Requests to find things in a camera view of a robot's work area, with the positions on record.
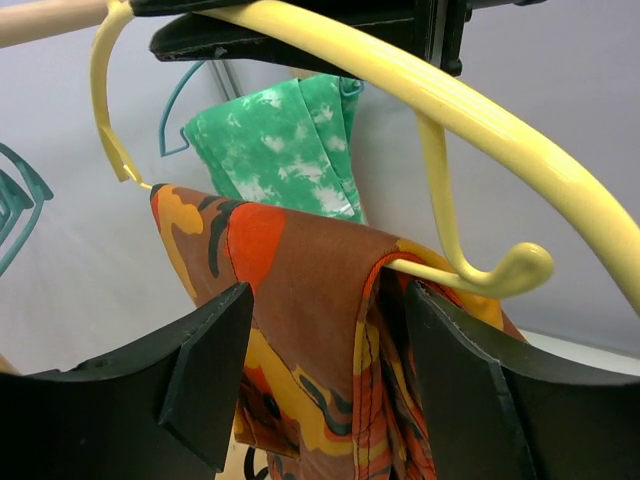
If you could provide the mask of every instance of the orange pattern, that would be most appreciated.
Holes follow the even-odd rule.
[[[163,185],[151,208],[196,305],[251,285],[254,321],[236,439],[270,453],[274,480],[435,480],[406,336],[405,258],[434,252],[351,222]],[[434,291],[514,336],[499,302]]]

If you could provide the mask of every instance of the wooden rod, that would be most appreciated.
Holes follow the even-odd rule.
[[[19,375],[18,370],[16,370],[15,367],[11,365],[6,358],[2,356],[2,354],[0,354],[0,372]]]
[[[93,27],[107,16],[105,0],[40,0],[0,8],[0,48]]]

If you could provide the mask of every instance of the fabric fold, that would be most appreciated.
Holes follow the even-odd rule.
[[[434,479],[394,258],[434,252],[352,222],[186,188],[154,188],[169,259],[196,306],[235,282],[255,297],[234,423],[273,479]],[[500,303],[425,284],[518,336]]]
[[[184,132],[218,194],[364,223],[349,148],[357,83],[293,79],[207,109]]]

